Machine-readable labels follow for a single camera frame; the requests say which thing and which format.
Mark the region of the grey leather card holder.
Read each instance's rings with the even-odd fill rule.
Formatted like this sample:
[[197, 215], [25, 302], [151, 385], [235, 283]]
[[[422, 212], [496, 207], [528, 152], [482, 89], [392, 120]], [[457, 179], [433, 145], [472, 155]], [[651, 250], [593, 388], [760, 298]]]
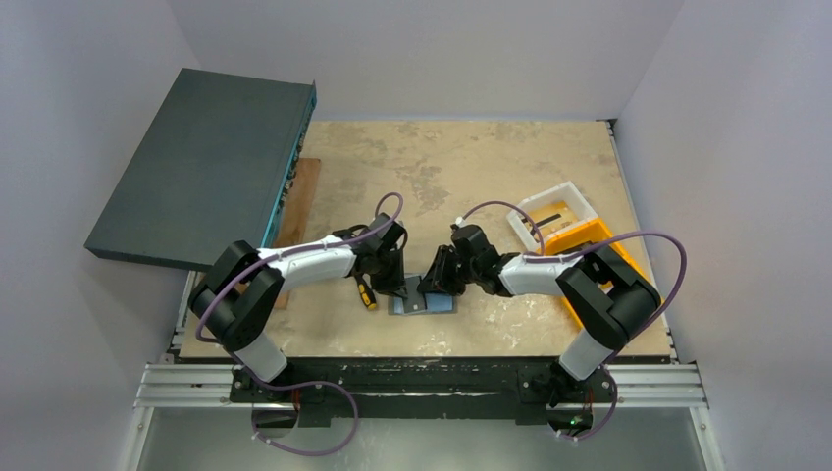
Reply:
[[422, 293], [418, 291], [421, 276], [407, 274], [404, 278], [406, 298], [391, 297], [388, 314], [391, 316], [415, 316], [430, 314], [453, 314], [457, 312], [456, 299], [443, 293]]

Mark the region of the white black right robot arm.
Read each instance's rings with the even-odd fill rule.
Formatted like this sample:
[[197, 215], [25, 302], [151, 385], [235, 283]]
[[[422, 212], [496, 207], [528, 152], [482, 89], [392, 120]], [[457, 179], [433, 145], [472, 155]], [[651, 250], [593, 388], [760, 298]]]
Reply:
[[589, 378], [645, 327], [661, 297], [610, 245], [598, 243], [561, 256], [499, 252], [477, 225], [455, 226], [439, 246], [421, 293], [460, 296], [470, 285], [500, 297], [552, 295], [567, 301], [582, 329], [558, 364], [575, 381]]

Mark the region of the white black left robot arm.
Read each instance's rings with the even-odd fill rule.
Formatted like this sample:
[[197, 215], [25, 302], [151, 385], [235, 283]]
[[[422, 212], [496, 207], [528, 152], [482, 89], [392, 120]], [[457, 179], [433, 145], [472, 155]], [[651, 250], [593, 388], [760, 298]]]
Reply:
[[365, 280], [374, 293], [402, 298], [407, 237], [398, 221], [381, 213], [370, 225], [287, 248], [254, 248], [240, 240], [227, 247], [191, 291], [187, 306], [199, 320], [199, 331], [207, 331], [207, 338], [252, 376], [271, 382], [288, 365], [266, 333], [277, 299], [296, 288], [344, 278]]

